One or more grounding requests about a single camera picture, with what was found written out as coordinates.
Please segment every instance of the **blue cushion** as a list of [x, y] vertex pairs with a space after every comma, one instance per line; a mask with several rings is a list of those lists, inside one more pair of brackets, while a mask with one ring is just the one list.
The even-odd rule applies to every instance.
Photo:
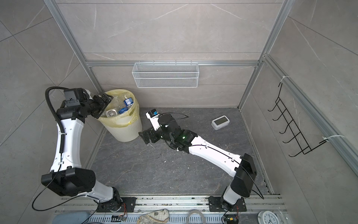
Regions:
[[56, 215], [52, 224], [79, 224], [85, 221], [89, 215], [85, 211], [60, 214]]

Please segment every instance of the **clock face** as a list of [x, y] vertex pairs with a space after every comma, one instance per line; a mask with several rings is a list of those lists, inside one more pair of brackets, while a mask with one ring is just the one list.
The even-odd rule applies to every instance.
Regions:
[[263, 221], [265, 224], [279, 224], [277, 218], [271, 213], [265, 213], [263, 215]]

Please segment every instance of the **black mounting plate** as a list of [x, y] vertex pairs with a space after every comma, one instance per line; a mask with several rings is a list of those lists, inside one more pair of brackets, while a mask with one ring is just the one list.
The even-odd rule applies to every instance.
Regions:
[[[220, 197], [210, 196], [208, 197], [208, 200], [209, 200], [210, 211], [226, 211], [221, 206]], [[247, 211], [246, 203], [243, 197], [237, 200], [236, 204], [233, 206], [233, 208], [230, 211], [237, 211], [236, 205], [239, 208], [239, 211]]]
[[[134, 212], [136, 197], [121, 197], [124, 204], [126, 204], [127, 212]], [[100, 207], [96, 212], [108, 212], [108, 210], [101, 209]], [[122, 206], [117, 212], [124, 212], [124, 206]]]

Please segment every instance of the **cable tie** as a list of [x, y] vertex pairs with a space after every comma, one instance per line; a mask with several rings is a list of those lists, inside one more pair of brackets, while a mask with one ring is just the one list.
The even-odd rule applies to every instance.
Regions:
[[282, 76], [282, 79], [281, 79], [281, 81], [280, 81], [280, 82], [282, 82], [282, 80], [283, 80], [284, 78], [286, 78], [286, 77], [289, 77], [289, 76]]
[[332, 138], [332, 137], [342, 137], [342, 138], [345, 138], [345, 136], [340, 135], [340, 134], [331, 135], [331, 136], [329, 136], [329, 137], [327, 137], [327, 138], [322, 136], [323, 140], [327, 140], [327, 141], [328, 141], [329, 138]]

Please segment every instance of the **dark gray floor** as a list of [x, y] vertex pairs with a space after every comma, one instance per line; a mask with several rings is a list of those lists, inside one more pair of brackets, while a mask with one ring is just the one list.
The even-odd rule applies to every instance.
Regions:
[[[143, 129], [151, 127], [141, 108]], [[159, 113], [178, 112], [190, 116], [177, 121], [182, 129], [191, 130], [222, 149], [250, 154], [258, 168], [256, 184], [263, 194], [268, 190], [249, 142], [243, 120], [236, 108], [157, 108]], [[211, 121], [226, 115], [228, 126], [214, 130]], [[116, 187], [119, 193], [131, 194], [222, 194], [231, 177], [212, 163], [185, 152], [170, 149], [164, 141], [146, 145], [138, 137], [118, 142], [107, 132], [92, 165], [98, 181]]]

